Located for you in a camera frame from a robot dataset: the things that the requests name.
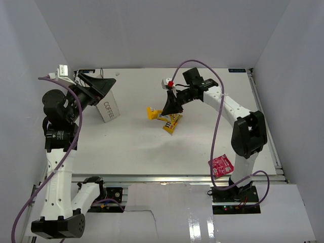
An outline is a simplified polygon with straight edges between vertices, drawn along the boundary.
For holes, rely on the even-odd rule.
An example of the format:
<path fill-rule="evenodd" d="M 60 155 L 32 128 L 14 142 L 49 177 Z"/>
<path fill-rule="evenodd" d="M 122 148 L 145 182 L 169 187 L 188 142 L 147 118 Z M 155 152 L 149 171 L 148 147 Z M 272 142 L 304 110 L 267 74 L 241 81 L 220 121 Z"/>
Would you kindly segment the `yellow snack packet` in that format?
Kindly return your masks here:
<path fill-rule="evenodd" d="M 157 119 L 162 120 L 164 122 L 171 122 L 171 117 L 169 115 L 162 115 L 162 110 L 147 107 L 146 112 L 149 120 Z"/>

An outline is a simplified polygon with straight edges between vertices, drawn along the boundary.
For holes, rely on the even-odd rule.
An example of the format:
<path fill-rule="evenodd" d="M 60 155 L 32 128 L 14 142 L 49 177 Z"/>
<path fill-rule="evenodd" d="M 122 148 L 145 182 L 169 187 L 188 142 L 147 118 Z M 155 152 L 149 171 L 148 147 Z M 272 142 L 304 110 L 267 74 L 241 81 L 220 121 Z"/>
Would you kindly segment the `yellow M&M's packet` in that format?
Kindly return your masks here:
<path fill-rule="evenodd" d="M 163 130 L 165 130 L 166 132 L 168 132 L 169 134 L 173 134 L 174 130 L 176 128 L 176 126 L 179 123 L 179 120 L 182 118 L 181 114 L 170 114 L 170 121 L 168 121 L 164 126 L 163 126 Z"/>

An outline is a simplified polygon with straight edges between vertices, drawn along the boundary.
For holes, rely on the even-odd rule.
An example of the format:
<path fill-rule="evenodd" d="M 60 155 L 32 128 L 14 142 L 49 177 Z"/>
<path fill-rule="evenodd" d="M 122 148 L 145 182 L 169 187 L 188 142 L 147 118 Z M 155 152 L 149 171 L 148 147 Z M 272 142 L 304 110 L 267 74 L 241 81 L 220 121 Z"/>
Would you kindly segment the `white coffee paper bag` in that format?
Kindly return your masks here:
<path fill-rule="evenodd" d="M 108 123 L 120 116 L 112 90 L 110 90 L 108 94 L 96 105 L 96 109 L 105 123 Z"/>

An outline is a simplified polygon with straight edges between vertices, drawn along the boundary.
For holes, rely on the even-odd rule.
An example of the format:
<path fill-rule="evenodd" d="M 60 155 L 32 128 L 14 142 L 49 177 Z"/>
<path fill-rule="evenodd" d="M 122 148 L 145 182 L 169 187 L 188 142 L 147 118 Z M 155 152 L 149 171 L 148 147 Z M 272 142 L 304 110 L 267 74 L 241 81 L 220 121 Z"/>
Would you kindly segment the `red candy packet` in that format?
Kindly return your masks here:
<path fill-rule="evenodd" d="M 214 158 L 208 161 L 208 165 L 212 168 L 211 177 L 220 178 L 222 176 L 228 175 L 234 171 L 234 166 L 224 154 L 220 157 Z"/>

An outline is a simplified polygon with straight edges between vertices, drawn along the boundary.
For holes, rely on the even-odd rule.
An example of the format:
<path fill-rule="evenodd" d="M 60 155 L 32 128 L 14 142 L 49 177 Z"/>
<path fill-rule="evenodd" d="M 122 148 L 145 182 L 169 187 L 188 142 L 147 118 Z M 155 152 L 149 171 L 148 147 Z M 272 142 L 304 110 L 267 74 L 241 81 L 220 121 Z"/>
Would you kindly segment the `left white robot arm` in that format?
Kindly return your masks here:
<path fill-rule="evenodd" d="M 45 189 L 40 218 L 31 224 L 32 233 L 45 239 L 80 238 L 85 230 L 86 213 L 93 203 L 107 198 L 107 189 L 99 176 L 78 183 L 79 190 L 71 197 L 72 169 L 77 154 L 77 142 L 83 122 L 82 112 L 97 105 L 111 90 L 114 78 L 95 78 L 79 73 L 86 86 L 72 83 L 49 90 L 42 103 L 47 178 L 40 186 Z"/>

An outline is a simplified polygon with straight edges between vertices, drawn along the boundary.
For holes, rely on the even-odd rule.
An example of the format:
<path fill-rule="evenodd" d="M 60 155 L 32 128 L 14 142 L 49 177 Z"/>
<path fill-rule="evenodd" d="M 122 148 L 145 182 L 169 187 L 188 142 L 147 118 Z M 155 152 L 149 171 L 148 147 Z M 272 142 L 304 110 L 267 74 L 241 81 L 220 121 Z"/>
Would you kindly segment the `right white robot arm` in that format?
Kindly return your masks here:
<path fill-rule="evenodd" d="M 264 114 L 244 108 L 223 92 L 221 81 L 204 79 L 197 68 L 183 73 L 185 89 L 177 90 L 173 80 L 164 79 L 162 88 L 167 91 L 167 101 L 162 114 L 182 113 L 183 105 L 200 100 L 218 112 L 232 126 L 231 146 L 235 152 L 233 173 L 228 187 L 214 186 L 214 191 L 228 190 L 229 197 L 242 201 L 252 187 L 252 174 L 256 158 L 267 143 Z"/>

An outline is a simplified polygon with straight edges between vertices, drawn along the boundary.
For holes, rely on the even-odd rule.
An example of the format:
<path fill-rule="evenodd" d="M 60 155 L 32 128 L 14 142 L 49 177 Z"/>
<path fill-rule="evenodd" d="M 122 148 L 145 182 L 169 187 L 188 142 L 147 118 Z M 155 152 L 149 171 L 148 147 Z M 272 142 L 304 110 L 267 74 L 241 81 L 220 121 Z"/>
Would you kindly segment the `blue label left corner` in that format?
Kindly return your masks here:
<path fill-rule="evenodd" d="M 95 69 L 79 69 L 78 72 L 82 73 L 95 73 Z"/>

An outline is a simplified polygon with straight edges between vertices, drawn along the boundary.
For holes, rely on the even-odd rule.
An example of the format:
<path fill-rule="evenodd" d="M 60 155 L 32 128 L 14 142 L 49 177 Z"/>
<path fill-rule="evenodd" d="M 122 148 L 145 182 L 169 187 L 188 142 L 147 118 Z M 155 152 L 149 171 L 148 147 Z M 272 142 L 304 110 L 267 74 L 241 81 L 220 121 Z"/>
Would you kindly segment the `blue label corner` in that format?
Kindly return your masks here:
<path fill-rule="evenodd" d="M 229 68 L 228 71 L 230 73 L 246 73 L 244 68 Z"/>
<path fill-rule="evenodd" d="M 95 69 L 79 69 L 78 72 L 82 73 L 95 73 Z"/>

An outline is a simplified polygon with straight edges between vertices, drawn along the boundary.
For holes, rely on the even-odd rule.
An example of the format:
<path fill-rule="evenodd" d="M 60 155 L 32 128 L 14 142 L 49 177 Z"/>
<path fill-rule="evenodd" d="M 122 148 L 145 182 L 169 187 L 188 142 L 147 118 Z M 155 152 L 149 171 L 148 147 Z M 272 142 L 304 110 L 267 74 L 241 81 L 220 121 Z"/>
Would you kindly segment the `blue label right corner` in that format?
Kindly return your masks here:
<path fill-rule="evenodd" d="M 229 68 L 228 71 L 230 73 L 246 73 L 244 68 Z"/>

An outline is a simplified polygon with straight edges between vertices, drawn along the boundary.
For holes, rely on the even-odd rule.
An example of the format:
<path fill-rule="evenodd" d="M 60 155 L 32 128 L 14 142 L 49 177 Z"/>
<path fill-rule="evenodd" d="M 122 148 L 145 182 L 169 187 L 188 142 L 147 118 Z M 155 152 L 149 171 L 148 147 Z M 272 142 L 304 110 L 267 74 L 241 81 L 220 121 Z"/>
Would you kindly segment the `aluminium table frame rail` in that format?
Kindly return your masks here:
<path fill-rule="evenodd" d="M 86 174 L 74 174 L 72 175 L 71 181 L 73 183 L 83 181 L 85 178 L 90 177 L 90 175 Z M 209 176 L 204 175 L 189 175 L 189 176 L 178 176 L 178 175 L 99 175 L 102 177 L 105 182 L 116 182 L 116 183 L 211 183 L 211 179 Z M 221 177 L 220 179 L 216 179 L 215 182 L 218 184 L 228 183 L 229 176 Z M 270 182 L 273 183 L 286 183 L 286 178 L 284 175 L 275 175 L 269 176 Z M 254 182 L 266 182 L 266 176 L 255 176 L 253 177 Z"/>

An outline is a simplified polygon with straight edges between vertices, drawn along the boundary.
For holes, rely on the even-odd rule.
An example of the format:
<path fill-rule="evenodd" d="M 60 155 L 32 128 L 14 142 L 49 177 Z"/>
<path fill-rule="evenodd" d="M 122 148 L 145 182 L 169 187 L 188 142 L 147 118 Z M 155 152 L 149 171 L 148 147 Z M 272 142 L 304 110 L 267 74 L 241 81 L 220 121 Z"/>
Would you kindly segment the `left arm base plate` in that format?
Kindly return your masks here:
<path fill-rule="evenodd" d="M 123 213 L 125 206 L 123 203 L 122 187 L 106 187 L 104 195 L 95 199 L 89 213 Z"/>

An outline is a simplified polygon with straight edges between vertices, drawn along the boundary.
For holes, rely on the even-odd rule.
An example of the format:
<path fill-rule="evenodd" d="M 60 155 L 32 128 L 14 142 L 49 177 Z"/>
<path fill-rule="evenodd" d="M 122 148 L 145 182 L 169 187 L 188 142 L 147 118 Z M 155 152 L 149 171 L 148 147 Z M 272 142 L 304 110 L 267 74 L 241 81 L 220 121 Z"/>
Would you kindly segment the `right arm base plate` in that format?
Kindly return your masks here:
<path fill-rule="evenodd" d="M 207 195 L 212 198 L 213 215 L 260 214 L 258 193 L 255 186 L 240 195 L 232 195 L 230 190 L 218 191 L 211 188 Z"/>

